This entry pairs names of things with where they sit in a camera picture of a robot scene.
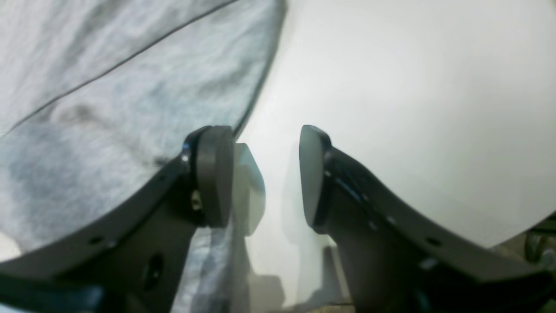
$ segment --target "mounting hole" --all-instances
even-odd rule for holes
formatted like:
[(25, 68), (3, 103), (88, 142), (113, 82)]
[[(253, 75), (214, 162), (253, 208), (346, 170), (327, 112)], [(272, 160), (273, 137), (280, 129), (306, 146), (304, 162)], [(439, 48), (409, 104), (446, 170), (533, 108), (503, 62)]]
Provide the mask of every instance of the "mounting hole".
[(162, 270), (164, 269), (164, 259), (162, 254), (156, 254), (151, 257), (145, 269), (143, 270), (143, 289), (151, 290), (162, 278)]
[(102, 236), (96, 236), (96, 237), (93, 237), (93, 238), (89, 239), (89, 244), (90, 244), (90, 245), (94, 245), (94, 244), (97, 244), (97, 243), (99, 243), (99, 242), (101, 242), (101, 241), (103, 241), (103, 240), (104, 240), (104, 237), (102, 237)]
[(438, 239), (436, 239), (436, 238), (427, 237), (426, 241), (427, 241), (429, 244), (432, 244), (432, 245), (435, 246), (435, 247), (441, 247), (441, 246), (442, 246), (442, 243), (441, 243)]

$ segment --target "wrinkled fabric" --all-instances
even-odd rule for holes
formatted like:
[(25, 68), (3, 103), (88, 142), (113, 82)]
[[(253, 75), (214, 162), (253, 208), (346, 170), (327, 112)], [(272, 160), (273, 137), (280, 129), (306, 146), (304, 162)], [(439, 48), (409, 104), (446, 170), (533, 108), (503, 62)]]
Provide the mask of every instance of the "wrinkled fabric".
[[(280, 0), (0, 3), (0, 231), (29, 251), (145, 184), (185, 136), (238, 126)], [(199, 229), (174, 312), (226, 311), (233, 229)]]

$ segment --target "white surface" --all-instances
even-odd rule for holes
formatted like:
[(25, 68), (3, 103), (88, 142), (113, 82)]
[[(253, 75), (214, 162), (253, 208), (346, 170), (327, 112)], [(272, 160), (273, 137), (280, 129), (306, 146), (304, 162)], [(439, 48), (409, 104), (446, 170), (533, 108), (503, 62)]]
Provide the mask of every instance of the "white surface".
[[(265, 215), (247, 249), (255, 274), (280, 278), (283, 307), (342, 294), (321, 290), (333, 275), (322, 273), (329, 240), (303, 218), (304, 124), (327, 132), (427, 217), (482, 246), (500, 243), (556, 209), (556, 7), (290, 2), (240, 139), (266, 186)], [(276, 309), (253, 295), (253, 312)]]
[(16, 242), (0, 232), (0, 262), (18, 257), (21, 254)]

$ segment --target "gray cloth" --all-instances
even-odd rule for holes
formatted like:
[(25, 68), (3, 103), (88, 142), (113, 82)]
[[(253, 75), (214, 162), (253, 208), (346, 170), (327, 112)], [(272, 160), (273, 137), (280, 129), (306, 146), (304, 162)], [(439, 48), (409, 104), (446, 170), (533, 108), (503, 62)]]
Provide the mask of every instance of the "gray cloth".
[[(281, 0), (0, 2), (0, 230), (36, 249), (114, 208), (191, 131), (237, 126)], [(173, 311), (226, 311), (233, 230), (199, 229)]]

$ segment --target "black plastic part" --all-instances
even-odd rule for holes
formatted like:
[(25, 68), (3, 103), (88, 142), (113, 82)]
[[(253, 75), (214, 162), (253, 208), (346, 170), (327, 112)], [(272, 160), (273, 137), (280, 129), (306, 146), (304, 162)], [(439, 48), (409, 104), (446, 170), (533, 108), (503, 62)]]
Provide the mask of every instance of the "black plastic part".
[(197, 146), (197, 184), (208, 225), (225, 227), (230, 216), (234, 174), (232, 127), (214, 126), (201, 134)]
[[(112, 212), (0, 263), (0, 303), (35, 312), (169, 312), (195, 230), (226, 225), (233, 144), (229, 127), (193, 132), (188, 158), (182, 151)], [(214, 198), (199, 211), (191, 205), (197, 188)]]
[(423, 217), (320, 129), (303, 127), (299, 153), (305, 217), (337, 243), (358, 311), (536, 312), (554, 294), (551, 273)]

